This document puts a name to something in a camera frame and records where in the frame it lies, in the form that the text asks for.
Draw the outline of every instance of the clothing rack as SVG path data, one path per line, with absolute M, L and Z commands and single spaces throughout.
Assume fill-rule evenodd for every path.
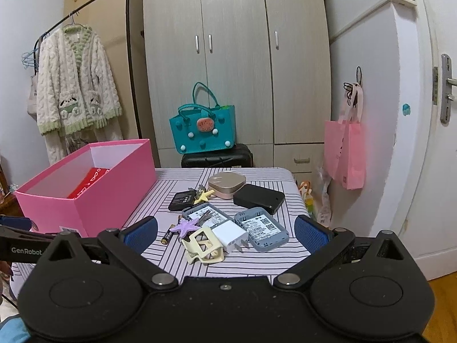
M 63 23 L 68 18 L 70 18 L 71 16 L 76 14 L 78 11 L 80 11 L 81 9 L 86 7 L 87 5 L 90 5 L 94 1 L 96 1 L 96 0 L 89 0 L 88 2 L 82 4 L 80 7 L 78 7 L 77 9 L 73 10 L 72 12 L 70 12 L 67 16 L 62 18 L 59 22 L 54 24 L 54 26 L 52 26 L 50 29 L 48 29 L 46 32 L 44 32 L 38 38 L 38 40 L 36 40 L 35 46 L 33 47 L 33 50 L 34 50 L 33 59 L 35 60 L 35 74 L 37 74 L 37 72 L 38 72 L 37 66 L 36 66 L 36 59 L 37 59 L 36 58 L 36 49 L 37 49 L 38 42 L 40 41 L 40 39 L 43 39 L 46 35 L 48 35 L 52 30 L 54 30 L 61 23 Z M 126 40 L 127 40 L 127 60 L 129 62 L 130 86 L 131 86 L 131 89 L 132 89 L 132 98 L 133 98 L 133 111 L 135 113 L 135 121 L 136 121 L 136 125 L 137 125 L 138 138 L 141 139 L 142 135 L 141 135 L 139 116 L 138 116 L 138 107 L 137 107 L 136 96 L 135 96 L 135 84 L 133 82 L 132 48 L 131 48 L 131 45 L 130 45 L 130 9 L 129 9 L 129 7 L 130 7 L 130 0 L 125 0 L 125 30 L 126 30 Z

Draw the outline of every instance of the purple starfish hair clip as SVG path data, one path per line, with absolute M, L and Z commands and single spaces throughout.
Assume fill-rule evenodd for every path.
M 199 218 L 195 218 L 192 220 L 185 220 L 181 219 L 181 222 L 173 228 L 170 228 L 171 232 L 178 232 L 179 231 L 179 238 L 183 239 L 186 237 L 188 232 L 199 230 L 200 227 L 197 227 L 195 224 L 199 221 Z

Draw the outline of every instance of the tablecloth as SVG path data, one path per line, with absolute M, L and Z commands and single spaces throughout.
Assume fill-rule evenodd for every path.
M 173 236 L 170 244 L 163 245 L 160 240 L 171 224 L 176 224 L 179 213 L 168 211 L 176 192 L 197 188 L 200 184 L 207 186 L 210 176 L 232 170 L 246 177 L 246 182 L 256 186 L 271 188 L 284 192 L 286 200 L 273 215 L 274 219 L 289 233 L 287 244 L 267 253 L 260 253 L 252 246 L 243 252 L 234 251 L 221 263 L 204 265 L 199 261 L 188 264 L 184 257 L 184 247 L 179 243 L 178 236 Z M 177 277 L 181 283 L 185 276 L 198 277 L 239 277 L 267 276 L 270 282 L 297 262 L 306 258 L 309 252 L 295 238 L 294 221 L 300 214 L 308 215 L 302 197 L 295 184 L 291 172 L 282 168 L 193 168 L 193 169 L 156 169 L 157 182 L 138 205 L 125 227 L 131 226 L 148 215 L 154 215 L 159 224 L 156 241 L 143 253 L 152 263 Z M 218 209 L 230 216 L 246 210 L 237 206 L 232 200 L 217 197 L 210 199 Z M 17 295 L 23 281 L 33 269 L 32 264 L 13 264 L 14 284 L 12 291 Z

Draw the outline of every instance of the pink box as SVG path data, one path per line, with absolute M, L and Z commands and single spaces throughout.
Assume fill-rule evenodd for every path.
M 68 195 L 92 167 L 110 169 L 76 199 Z M 149 139 L 91 143 L 55 163 L 16 192 L 40 233 L 77 230 L 95 237 L 121 228 L 156 181 Z

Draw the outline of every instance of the cabinet handle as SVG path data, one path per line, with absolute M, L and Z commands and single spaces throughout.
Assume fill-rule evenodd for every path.
M 293 159 L 295 163 L 310 163 L 311 159 L 308 157 L 307 159 Z

